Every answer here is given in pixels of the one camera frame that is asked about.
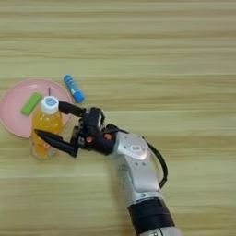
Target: orange juice bottle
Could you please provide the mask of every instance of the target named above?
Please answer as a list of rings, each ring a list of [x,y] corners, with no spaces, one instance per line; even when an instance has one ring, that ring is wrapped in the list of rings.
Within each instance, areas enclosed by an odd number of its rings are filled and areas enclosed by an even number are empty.
[[[63,129],[63,118],[59,111],[59,101],[47,96],[41,101],[41,107],[33,114],[31,132],[31,152],[37,159],[49,159],[55,154],[55,148],[48,145],[34,132],[35,129],[59,135]]]

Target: plastic bottle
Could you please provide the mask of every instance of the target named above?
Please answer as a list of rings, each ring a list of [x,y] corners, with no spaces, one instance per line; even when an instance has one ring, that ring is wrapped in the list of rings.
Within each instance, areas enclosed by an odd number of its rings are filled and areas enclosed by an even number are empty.
[[[82,103],[85,100],[85,97],[83,93],[78,89],[76,81],[70,75],[66,75],[64,77],[64,82],[73,95],[76,103]]]
[[[37,159],[50,159],[55,154],[55,148],[39,138],[34,130],[41,129],[54,134],[61,133],[63,118],[59,111],[59,101],[53,96],[47,96],[41,101],[41,107],[33,114],[31,131],[31,152]]]

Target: wooden table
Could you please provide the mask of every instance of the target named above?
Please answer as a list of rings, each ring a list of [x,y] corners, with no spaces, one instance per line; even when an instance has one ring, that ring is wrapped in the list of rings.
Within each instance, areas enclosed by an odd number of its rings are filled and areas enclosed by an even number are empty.
[[[72,74],[85,106],[162,152],[184,235],[235,236],[235,21],[233,0],[1,0],[0,95]],[[135,235],[112,174],[86,151],[38,162],[0,125],[0,235]]]

